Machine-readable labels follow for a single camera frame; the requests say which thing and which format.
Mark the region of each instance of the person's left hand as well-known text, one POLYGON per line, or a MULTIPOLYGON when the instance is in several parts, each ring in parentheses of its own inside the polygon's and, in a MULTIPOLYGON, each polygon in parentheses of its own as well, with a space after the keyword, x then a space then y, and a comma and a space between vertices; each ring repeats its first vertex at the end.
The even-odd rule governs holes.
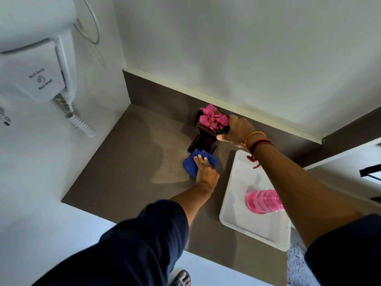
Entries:
POLYGON ((196 184, 205 183, 214 191, 219 179, 219 173, 211 166, 206 157, 202 158, 201 154, 195 156, 193 159, 198 167, 196 184))

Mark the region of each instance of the plastic tray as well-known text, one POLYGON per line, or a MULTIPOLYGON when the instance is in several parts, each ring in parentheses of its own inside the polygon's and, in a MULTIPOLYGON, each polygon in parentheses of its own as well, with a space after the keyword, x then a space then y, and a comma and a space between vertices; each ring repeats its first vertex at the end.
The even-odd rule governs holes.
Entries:
POLYGON ((256 163, 250 155, 239 150, 234 158, 219 220, 227 227, 287 251, 290 247, 291 221, 285 211, 257 215, 249 211, 245 195, 251 191, 274 189, 262 167, 253 169, 256 163))

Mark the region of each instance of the dark blue sleeve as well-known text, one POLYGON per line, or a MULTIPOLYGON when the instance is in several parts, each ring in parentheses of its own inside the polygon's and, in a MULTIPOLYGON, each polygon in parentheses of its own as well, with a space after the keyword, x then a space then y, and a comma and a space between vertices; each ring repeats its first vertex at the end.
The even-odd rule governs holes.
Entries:
POLYGON ((304 258, 322 286, 381 285, 381 217, 365 216, 319 237, 304 258))
POLYGON ((100 241, 64 260, 40 285, 167 285, 188 239, 188 220, 174 201, 148 205, 138 217, 118 223, 100 241))

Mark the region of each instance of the microfiber cloth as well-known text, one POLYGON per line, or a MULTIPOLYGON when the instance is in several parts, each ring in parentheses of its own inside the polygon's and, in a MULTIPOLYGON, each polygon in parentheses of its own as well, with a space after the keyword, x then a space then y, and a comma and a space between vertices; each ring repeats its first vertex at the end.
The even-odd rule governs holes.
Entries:
POLYGON ((190 156, 188 156, 183 161, 184 169, 194 178, 197 176, 198 168, 197 168, 197 165, 196 165, 195 161, 193 160, 193 158, 199 154, 201 154, 202 158, 207 157, 210 165, 213 168, 215 168, 217 163, 218 163, 218 159, 216 159, 210 153, 207 153, 206 151, 199 151, 198 149, 195 149, 195 151, 193 153, 191 153, 190 156))

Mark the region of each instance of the plastic bottle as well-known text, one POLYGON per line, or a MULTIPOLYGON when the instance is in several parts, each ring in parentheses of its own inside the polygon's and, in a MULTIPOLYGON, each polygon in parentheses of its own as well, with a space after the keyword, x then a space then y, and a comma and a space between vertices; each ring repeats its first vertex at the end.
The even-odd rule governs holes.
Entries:
POLYGON ((253 191, 245 196, 246 206, 256 214, 265 214, 284 210, 282 202, 273 189, 253 191))

